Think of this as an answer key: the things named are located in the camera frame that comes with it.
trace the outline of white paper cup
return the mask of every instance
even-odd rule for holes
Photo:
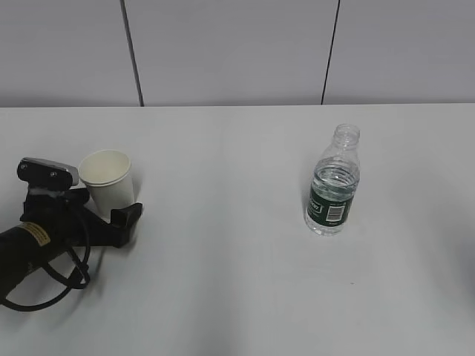
[[[89,190],[99,214],[107,220],[111,218],[111,209],[135,203],[130,170],[131,160],[114,150],[95,152],[79,165],[79,178]]]

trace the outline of white table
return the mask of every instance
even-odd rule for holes
[[[1,109],[0,228],[21,213],[23,156],[133,159],[133,249],[35,314],[0,307],[0,353],[474,355],[475,105]],[[302,197],[341,122],[361,128],[342,234]],[[100,250],[92,258],[98,262]],[[36,272],[11,299],[59,287]]]

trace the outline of water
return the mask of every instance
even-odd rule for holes
[[[344,202],[355,195],[359,183],[359,168],[353,162],[335,157],[321,160],[315,167],[311,189],[320,197],[333,202]],[[317,234],[331,236],[343,229],[344,223],[338,226],[323,226],[305,211],[305,222]]]

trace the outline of bottle label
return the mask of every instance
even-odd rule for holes
[[[320,197],[310,188],[308,215],[316,223],[323,226],[338,226],[343,224],[350,212],[353,197],[344,202],[333,202]]]

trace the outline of water bottle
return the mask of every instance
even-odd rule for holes
[[[305,222],[316,234],[332,236],[343,229],[359,183],[359,129],[343,124],[313,172]]]

